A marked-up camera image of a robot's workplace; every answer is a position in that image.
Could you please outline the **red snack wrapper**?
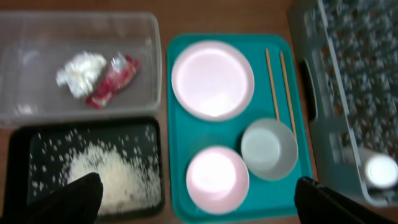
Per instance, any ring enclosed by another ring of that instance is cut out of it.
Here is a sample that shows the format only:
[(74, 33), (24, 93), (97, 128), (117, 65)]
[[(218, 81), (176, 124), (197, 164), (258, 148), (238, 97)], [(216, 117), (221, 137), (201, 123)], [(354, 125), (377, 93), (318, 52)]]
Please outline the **red snack wrapper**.
[(85, 103), (95, 109), (103, 109), (134, 79), (141, 67), (139, 59), (118, 53), (113, 57), (105, 76)]

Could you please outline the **rice pile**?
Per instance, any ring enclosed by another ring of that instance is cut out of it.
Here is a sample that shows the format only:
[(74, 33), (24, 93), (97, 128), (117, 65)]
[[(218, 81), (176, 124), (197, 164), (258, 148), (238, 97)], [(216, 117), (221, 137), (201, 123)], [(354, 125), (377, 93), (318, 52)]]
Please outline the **rice pile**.
[(35, 134), (30, 141), (27, 202), (92, 172), (103, 184), (99, 215), (158, 206), (162, 180), (157, 129), (139, 124)]

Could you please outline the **pink bowl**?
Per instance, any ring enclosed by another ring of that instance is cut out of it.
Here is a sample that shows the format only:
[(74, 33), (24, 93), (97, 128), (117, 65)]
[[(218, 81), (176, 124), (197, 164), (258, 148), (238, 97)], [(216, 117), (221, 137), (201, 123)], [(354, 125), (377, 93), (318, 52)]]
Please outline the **pink bowl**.
[(226, 146), (204, 148), (187, 167), (186, 186), (191, 200), (212, 215), (238, 209), (248, 195), (249, 184), (249, 171), (242, 157)]

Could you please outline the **white cup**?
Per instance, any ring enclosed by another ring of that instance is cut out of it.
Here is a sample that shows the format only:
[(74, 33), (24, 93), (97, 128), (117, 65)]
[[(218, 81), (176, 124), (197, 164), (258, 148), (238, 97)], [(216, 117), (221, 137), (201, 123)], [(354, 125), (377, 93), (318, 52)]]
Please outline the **white cup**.
[(367, 189), (390, 189), (397, 184), (397, 162), (386, 154), (358, 148), (359, 171)]

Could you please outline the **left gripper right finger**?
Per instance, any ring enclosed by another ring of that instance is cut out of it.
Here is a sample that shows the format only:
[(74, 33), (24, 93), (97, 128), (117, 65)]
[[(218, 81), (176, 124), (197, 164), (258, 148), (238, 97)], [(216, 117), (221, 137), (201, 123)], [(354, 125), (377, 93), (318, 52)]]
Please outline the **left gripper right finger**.
[(294, 204), (301, 224), (394, 224), (310, 177), (297, 181)]

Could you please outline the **white tissue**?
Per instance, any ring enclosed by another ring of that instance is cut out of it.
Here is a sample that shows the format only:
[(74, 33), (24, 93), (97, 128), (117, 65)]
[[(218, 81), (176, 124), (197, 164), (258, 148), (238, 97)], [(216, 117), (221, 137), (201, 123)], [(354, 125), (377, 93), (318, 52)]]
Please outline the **white tissue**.
[(57, 71), (57, 85), (67, 85), (74, 98), (86, 97), (94, 90), (106, 65), (101, 54), (80, 52)]

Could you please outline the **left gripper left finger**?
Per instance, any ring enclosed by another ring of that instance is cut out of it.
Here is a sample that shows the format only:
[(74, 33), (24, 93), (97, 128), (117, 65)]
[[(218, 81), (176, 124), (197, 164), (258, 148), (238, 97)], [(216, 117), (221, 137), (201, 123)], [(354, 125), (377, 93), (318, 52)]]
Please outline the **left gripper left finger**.
[(27, 208), (1, 217), (3, 224), (94, 223), (103, 198), (100, 175), (89, 173)]

